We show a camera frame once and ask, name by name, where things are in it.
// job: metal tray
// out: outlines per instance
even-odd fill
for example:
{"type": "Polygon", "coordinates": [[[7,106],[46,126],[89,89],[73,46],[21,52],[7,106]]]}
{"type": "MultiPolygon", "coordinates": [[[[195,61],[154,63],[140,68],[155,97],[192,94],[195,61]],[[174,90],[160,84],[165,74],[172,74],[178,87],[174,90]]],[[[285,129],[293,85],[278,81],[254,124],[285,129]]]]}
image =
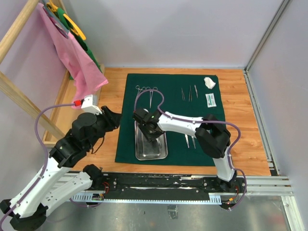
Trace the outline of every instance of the metal tray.
{"type": "Polygon", "coordinates": [[[135,121],[135,155],[138,160],[164,159],[168,155],[166,134],[148,142],[135,121]]]}

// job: white arm segment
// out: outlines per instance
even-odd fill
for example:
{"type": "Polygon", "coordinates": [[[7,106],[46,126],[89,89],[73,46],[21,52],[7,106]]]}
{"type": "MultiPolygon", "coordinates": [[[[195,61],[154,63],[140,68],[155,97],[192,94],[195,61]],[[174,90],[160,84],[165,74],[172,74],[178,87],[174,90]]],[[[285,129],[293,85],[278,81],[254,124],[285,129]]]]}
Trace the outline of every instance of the white arm segment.
{"type": "Polygon", "coordinates": [[[229,147],[225,151],[225,156],[223,158],[215,159],[214,164],[217,168],[217,176],[219,179],[222,179],[224,181],[230,181],[234,175],[234,169],[230,168],[229,162],[228,162],[228,151],[229,147]]]}
{"type": "MultiPolygon", "coordinates": [[[[53,158],[48,159],[48,164],[43,177],[40,179],[38,184],[33,188],[33,190],[25,197],[20,206],[14,209],[15,214],[19,214],[20,218],[26,218],[33,215],[38,205],[41,203],[42,199],[50,191],[53,185],[71,168],[62,167],[58,168],[58,162],[53,158]]],[[[16,202],[25,194],[25,192],[30,188],[30,186],[36,181],[41,173],[42,169],[38,171],[36,176],[30,181],[30,183],[12,200],[11,207],[13,207],[16,202]]]]}
{"type": "MultiPolygon", "coordinates": [[[[192,120],[192,121],[202,121],[202,117],[186,117],[186,116],[179,116],[179,115],[174,115],[171,114],[170,112],[166,112],[171,117],[176,117],[176,118],[182,118],[182,119],[187,119],[187,120],[192,120]]],[[[159,122],[157,123],[159,128],[162,131],[174,131],[182,134],[187,134],[189,136],[192,136],[196,138],[195,132],[196,128],[200,127],[200,123],[192,123],[192,122],[183,122],[177,119],[171,119],[165,115],[161,115],[159,117],[159,122]]],[[[234,175],[234,170],[230,168],[229,163],[228,163],[228,156],[227,156],[227,151],[229,147],[227,148],[225,152],[224,158],[219,158],[214,160],[214,164],[217,168],[217,176],[218,178],[225,180],[225,181],[230,181],[234,175]]]]}
{"type": "MultiPolygon", "coordinates": [[[[186,116],[179,116],[171,114],[170,112],[166,112],[169,116],[181,118],[181,119],[188,119],[192,121],[202,121],[202,117],[186,117],[186,116]]],[[[187,134],[189,136],[195,137],[196,128],[200,127],[199,124],[193,124],[191,122],[183,122],[177,119],[171,119],[165,115],[161,115],[159,117],[159,122],[157,123],[159,128],[162,131],[174,131],[178,133],[187,134]]]]}
{"type": "Polygon", "coordinates": [[[90,188],[91,185],[92,180],[90,179],[90,176],[85,172],[80,172],[69,182],[53,190],[52,192],[49,192],[42,200],[42,204],[44,206],[48,206],[46,216],[48,217],[57,207],[62,205],[69,198],[78,192],[90,188]]]}

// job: wooden table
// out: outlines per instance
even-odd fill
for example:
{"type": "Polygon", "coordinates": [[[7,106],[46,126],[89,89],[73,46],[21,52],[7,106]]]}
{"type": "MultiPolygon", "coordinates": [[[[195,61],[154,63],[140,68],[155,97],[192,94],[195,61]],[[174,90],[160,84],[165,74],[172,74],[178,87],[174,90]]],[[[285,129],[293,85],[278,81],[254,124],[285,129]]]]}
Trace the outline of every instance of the wooden table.
{"type": "MultiPolygon", "coordinates": [[[[258,131],[257,122],[248,95],[242,70],[226,69],[156,69],[156,68],[106,68],[105,76],[109,84],[103,86],[99,106],[107,105],[112,111],[120,113],[128,73],[148,74],[186,74],[186,75],[217,75],[219,88],[224,106],[226,120],[236,124],[242,131],[240,141],[232,149],[235,167],[242,169],[246,175],[270,175],[265,151],[258,131]]],[[[74,87],[66,91],[65,100],[70,102],[75,94],[74,87]]],[[[66,133],[71,127],[70,121],[80,114],[81,110],[61,108],[57,126],[66,133]]],[[[231,132],[231,141],[237,137],[237,131],[227,126],[231,132]]],[[[103,167],[104,171],[111,172],[138,172],[138,173],[171,173],[171,174],[216,174],[215,167],[188,167],[188,166],[155,166],[115,163],[116,147],[119,130],[109,132],[105,142],[96,154],[88,154],[79,161],[74,170],[82,170],[85,165],[95,164],[103,167]]]]}

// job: white robotic arm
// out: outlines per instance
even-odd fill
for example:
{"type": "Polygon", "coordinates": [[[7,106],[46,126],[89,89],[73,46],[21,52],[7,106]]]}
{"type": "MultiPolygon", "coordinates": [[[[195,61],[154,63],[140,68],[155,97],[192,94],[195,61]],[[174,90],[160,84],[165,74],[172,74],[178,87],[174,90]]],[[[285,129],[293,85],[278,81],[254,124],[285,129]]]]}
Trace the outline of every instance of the white robotic arm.
{"type": "Polygon", "coordinates": [[[204,153],[213,158],[217,168],[217,177],[224,182],[231,182],[235,179],[236,172],[230,167],[227,156],[231,135],[223,125],[200,123],[200,121],[215,120],[212,115],[206,119],[165,113],[166,115],[161,114],[158,110],[149,113],[145,109],[137,109],[133,118],[139,123],[140,130],[149,141],[158,138],[166,131],[197,138],[204,153]]]}

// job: pink towel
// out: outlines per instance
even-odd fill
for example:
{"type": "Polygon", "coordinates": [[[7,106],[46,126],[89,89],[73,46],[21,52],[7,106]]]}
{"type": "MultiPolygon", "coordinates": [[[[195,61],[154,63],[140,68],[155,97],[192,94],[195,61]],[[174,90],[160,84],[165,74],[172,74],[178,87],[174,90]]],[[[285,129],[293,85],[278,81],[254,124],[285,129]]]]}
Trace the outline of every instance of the pink towel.
{"type": "Polygon", "coordinates": [[[81,100],[86,95],[95,93],[102,85],[107,84],[106,77],[82,49],[74,35],[69,32],[68,38],[65,38],[46,15],[42,3],[38,4],[38,9],[60,60],[75,80],[76,94],[73,100],[81,100]]]}

